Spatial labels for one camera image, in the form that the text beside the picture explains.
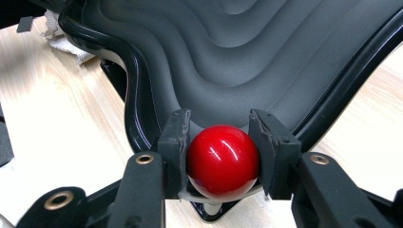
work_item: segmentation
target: red ball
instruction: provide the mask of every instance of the red ball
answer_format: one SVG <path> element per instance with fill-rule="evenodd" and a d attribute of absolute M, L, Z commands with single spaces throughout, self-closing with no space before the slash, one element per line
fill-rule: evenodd
<path fill-rule="evenodd" d="M 189 145 L 186 170 L 193 186 L 217 202 L 238 200 L 259 175 L 259 152 L 252 139 L 230 125 L 205 128 Z"/>

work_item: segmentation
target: wavy ridged surface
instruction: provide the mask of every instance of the wavy ridged surface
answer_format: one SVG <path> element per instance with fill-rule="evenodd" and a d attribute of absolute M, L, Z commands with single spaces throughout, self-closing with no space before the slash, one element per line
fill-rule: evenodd
<path fill-rule="evenodd" d="M 401 1 L 92 0 L 84 24 L 146 62 L 157 118 L 192 110 L 196 134 L 246 127 L 250 108 L 294 129 Z"/>

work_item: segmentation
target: brass screw hole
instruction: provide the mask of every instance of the brass screw hole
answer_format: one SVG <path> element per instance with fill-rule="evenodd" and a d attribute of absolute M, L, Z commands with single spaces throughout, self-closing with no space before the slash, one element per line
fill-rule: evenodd
<path fill-rule="evenodd" d="M 45 208 L 49 211 L 54 211 L 65 207 L 73 200 L 74 195 L 70 191 L 63 191 L 54 194 L 45 202 Z"/>
<path fill-rule="evenodd" d="M 136 159 L 138 164 L 148 164 L 154 161 L 154 157 L 151 155 L 141 155 L 139 158 Z"/>
<path fill-rule="evenodd" d="M 321 156 L 321 155 L 312 155 L 311 156 L 311 161 L 315 162 L 317 164 L 323 164 L 323 165 L 329 163 L 329 160 L 326 159 L 325 157 Z"/>

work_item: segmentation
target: metal bolt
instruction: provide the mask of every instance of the metal bolt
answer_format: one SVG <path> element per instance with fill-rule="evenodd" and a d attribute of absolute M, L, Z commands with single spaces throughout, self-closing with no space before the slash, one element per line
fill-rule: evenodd
<path fill-rule="evenodd" d="M 46 202 L 45 208 L 49 211 L 54 211 L 65 207 L 74 199 L 74 195 L 70 191 L 63 191 L 53 194 Z"/>
<path fill-rule="evenodd" d="M 154 161 L 154 157 L 151 155 L 141 155 L 139 158 L 136 159 L 138 164 L 148 164 Z"/>
<path fill-rule="evenodd" d="M 321 155 L 312 155 L 311 156 L 311 161 L 315 162 L 317 164 L 323 164 L 323 165 L 329 164 L 329 160 L 326 159 L 324 156 L 321 156 Z"/>
<path fill-rule="evenodd" d="M 204 203 L 204 211 L 209 216 L 215 216 L 221 209 L 222 203 Z"/>

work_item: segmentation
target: light wood surface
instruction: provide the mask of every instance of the light wood surface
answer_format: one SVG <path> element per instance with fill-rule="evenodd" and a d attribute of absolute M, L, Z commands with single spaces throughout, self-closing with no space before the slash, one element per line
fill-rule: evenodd
<path fill-rule="evenodd" d="M 0 214 L 13 223 L 47 191 L 79 186 L 91 194 L 119 179 L 132 152 L 124 104 L 99 68 L 75 65 L 40 33 L 0 30 L 0 102 L 15 160 L 0 168 Z M 360 186 L 389 200 L 403 187 L 403 48 L 362 87 L 313 149 L 337 159 Z M 166 202 L 168 227 L 293 227 L 290 201 L 244 199 L 219 222 L 199 220 L 187 201 Z"/>

